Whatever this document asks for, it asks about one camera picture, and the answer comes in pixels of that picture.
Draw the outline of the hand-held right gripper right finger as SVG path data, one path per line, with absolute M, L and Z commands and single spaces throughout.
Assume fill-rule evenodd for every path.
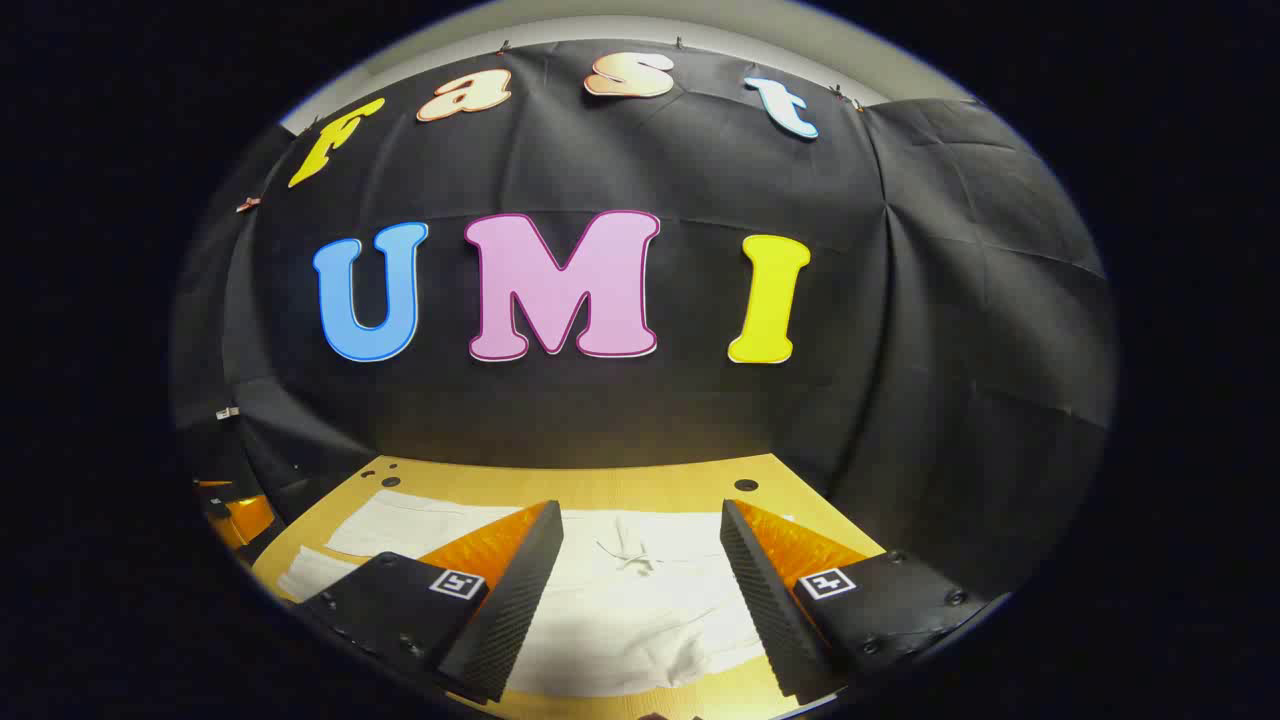
M 861 553 L 737 500 L 719 539 L 780 691 L 801 703 L 900 684 L 991 606 L 914 553 Z

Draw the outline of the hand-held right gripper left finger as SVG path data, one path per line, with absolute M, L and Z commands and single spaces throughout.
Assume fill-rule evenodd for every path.
M 292 612 L 431 694 L 504 694 L 564 538 L 561 505 L 520 509 L 412 559 L 380 552 Z

